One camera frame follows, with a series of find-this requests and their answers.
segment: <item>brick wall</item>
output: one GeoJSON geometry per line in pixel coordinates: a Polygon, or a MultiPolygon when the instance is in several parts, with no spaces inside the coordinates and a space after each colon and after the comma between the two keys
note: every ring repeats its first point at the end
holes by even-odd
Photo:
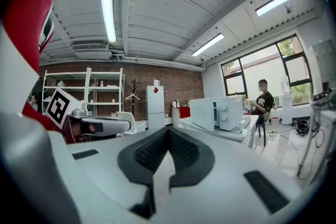
{"type": "MultiPolygon", "coordinates": [[[[202,75],[200,72],[188,71],[184,69],[176,69],[169,67],[159,67],[150,65],[135,65],[135,64],[118,64],[115,63],[63,63],[58,65],[42,66],[39,68],[39,75],[44,78],[45,71],[48,73],[57,72],[82,72],[86,71],[87,67],[91,67],[92,71],[96,72],[119,72],[120,68],[123,69],[125,74],[125,97],[131,95],[131,90],[126,85],[132,86],[131,80],[136,79],[140,81],[138,84],[135,95],[140,100],[135,101],[134,104],[134,117],[136,121],[142,121],[146,119],[146,87],[154,84],[154,79],[160,81],[160,86],[164,87],[164,110],[165,114],[171,117],[172,102],[176,99],[180,100],[180,105],[188,103],[189,98],[204,98],[202,75]]],[[[85,80],[65,80],[67,86],[84,86],[85,80]]],[[[104,85],[113,85],[113,81],[104,81],[104,85]]],[[[83,92],[70,92],[78,100],[83,100],[83,92]]],[[[118,102],[118,94],[113,92],[98,92],[98,102],[112,102],[115,99],[118,102]]],[[[132,101],[125,101],[125,111],[132,112],[132,101]]],[[[117,106],[113,105],[100,105],[97,106],[98,115],[110,115],[111,112],[118,110],[117,106]]]]}

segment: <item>window frame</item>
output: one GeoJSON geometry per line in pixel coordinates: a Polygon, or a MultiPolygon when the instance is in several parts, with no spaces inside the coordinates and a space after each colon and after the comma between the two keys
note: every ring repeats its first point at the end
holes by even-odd
{"type": "MultiPolygon", "coordinates": [[[[224,86],[225,86],[226,96],[235,95],[235,94],[242,94],[242,95],[245,94],[246,96],[248,96],[248,94],[247,94],[247,88],[246,88],[246,82],[245,82],[245,76],[244,76],[244,69],[243,69],[243,66],[242,66],[242,63],[241,63],[240,59],[243,58],[243,57],[245,57],[245,56],[254,54],[254,53],[256,53],[256,52],[258,52],[258,51],[260,51],[260,50],[263,50],[263,49],[266,49],[266,48],[268,48],[268,47],[274,46],[274,45],[277,47],[277,50],[278,50],[278,52],[279,52],[279,54],[280,54],[280,58],[281,58],[281,60],[282,60],[282,65],[283,65],[283,68],[284,68],[284,70],[285,70],[285,74],[286,74],[286,76],[288,77],[289,88],[291,88],[291,87],[295,87],[295,86],[299,86],[299,85],[303,85],[303,84],[307,84],[307,83],[310,83],[310,85],[311,85],[311,89],[313,89],[313,82],[312,82],[312,79],[311,79],[311,72],[310,72],[309,64],[308,64],[308,61],[307,61],[306,54],[304,53],[302,44],[301,44],[301,42],[300,42],[300,39],[298,38],[297,35],[291,35],[291,36],[289,36],[289,37],[287,37],[287,38],[283,38],[283,39],[281,39],[281,40],[275,41],[275,42],[273,42],[272,44],[269,44],[269,45],[267,45],[267,46],[265,46],[265,47],[262,47],[262,48],[260,48],[260,49],[254,50],[254,51],[252,51],[252,52],[249,52],[248,54],[242,55],[242,56],[237,57],[237,58],[235,58],[235,59],[233,59],[233,60],[231,60],[231,61],[229,61],[229,62],[225,62],[225,63],[221,64],[221,65],[220,65],[220,68],[222,69],[222,74],[223,74],[223,78],[224,78],[224,86]],[[301,46],[301,48],[302,48],[302,51],[299,52],[299,53],[297,53],[297,54],[291,55],[291,56],[283,57],[283,55],[282,55],[282,53],[281,53],[281,51],[280,51],[280,48],[279,48],[279,45],[278,45],[278,44],[281,43],[281,42],[283,42],[283,41],[285,41],[285,40],[294,38],[294,37],[296,37],[296,38],[298,39],[298,41],[299,41],[299,43],[300,43],[300,46],[301,46]],[[304,60],[305,60],[305,62],[306,62],[306,65],[307,65],[307,68],[308,68],[308,72],[309,72],[309,79],[303,79],[303,80],[299,80],[299,81],[291,82],[291,81],[290,81],[289,72],[288,72],[288,69],[287,69],[286,62],[287,62],[287,61],[290,61],[290,60],[294,60],[294,59],[300,58],[300,57],[303,57],[304,60]],[[239,61],[239,64],[240,64],[240,72],[225,76],[225,75],[224,75],[224,72],[223,72],[223,65],[226,65],[227,63],[230,63],[230,62],[233,62],[233,61],[236,61],[236,60],[239,61]],[[230,94],[228,94],[227,84],[226,84],[226,79],[233,78],[233,77],[237,77],[237,76],[240,76],[240,75],[242,76],[242,79],[243,79],[244,91],[245,91],[245,92],[236,92],[236,93],[230,93],[230,94]]],[[[308,103],[302,103],[302,104],[293,104],[293,106],[305,105],[305,104],[309,104],[309,102],[308,102],[308,103]]]]}

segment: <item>fluorescent light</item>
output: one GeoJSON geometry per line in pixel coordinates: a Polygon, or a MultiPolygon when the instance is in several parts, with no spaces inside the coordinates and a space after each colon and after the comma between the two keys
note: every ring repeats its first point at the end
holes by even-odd
{"type": "Polygon", "coordinates": [[[103,18],[104,18],[107,38],[110,43],[116,43],[117,39],[116,39],[116,32],[114,28],[113,0],[101,0],[101,9],[103,11],[103,18]]]}
{"type": "Polygon", "coordinates": [[[219,42],[223,38],[224,38],[224,36],[222,34],[219,34],[219,35],[215,36],[212,40],[210,40],[209,42],[204,44],[201,48],[199,48],[197,51],[195,51],[192,54],[192,56],[197,56],[197,55],[201,54],[206,49],[210,48],[213,44],[216,44],[217,42],[219,42]]]}
{"type": "Polygon", "coordinates": [[[287,0],[271,0],[270,2],[266,3],[265,5],[261,6],[260,8],[256,9],[258,16],[270,11],[271,9],[279,6],[280,4],[286,2],[287,0]]]}

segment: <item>hanger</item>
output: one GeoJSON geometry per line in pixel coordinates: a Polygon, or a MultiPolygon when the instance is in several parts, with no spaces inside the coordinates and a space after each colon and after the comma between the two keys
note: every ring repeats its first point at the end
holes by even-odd
{"type": "Polygon", "coordinates": [[[135,95],[134,95],[134,93],[133,94],[131,94],[130,96],[128,96],[128,97],[126,97],[125,98],[125,100],[128,100],[128,99],[136,99],[136,100],[140,100],[140,98],[138,98],[138,97],[136,97],[135,95]]]}

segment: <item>ceiling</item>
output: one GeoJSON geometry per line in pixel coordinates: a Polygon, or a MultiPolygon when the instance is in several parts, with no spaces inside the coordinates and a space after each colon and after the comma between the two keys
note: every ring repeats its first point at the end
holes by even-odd
{"type": "MultiPolygon", "coordinates": [[[[117,43],[127,57],[200,66],[204,60],[316,8],[317,0],[289,0],[258,17],[255,9],[269,0],[114,0],[117,43]],[[225,38],[197,57],[197,48],[222,33],[225,38]]],[[[71,45],[107,42],[100,0],[54,0],[54,35],[41,64],[78,59],[71,45]]]]}

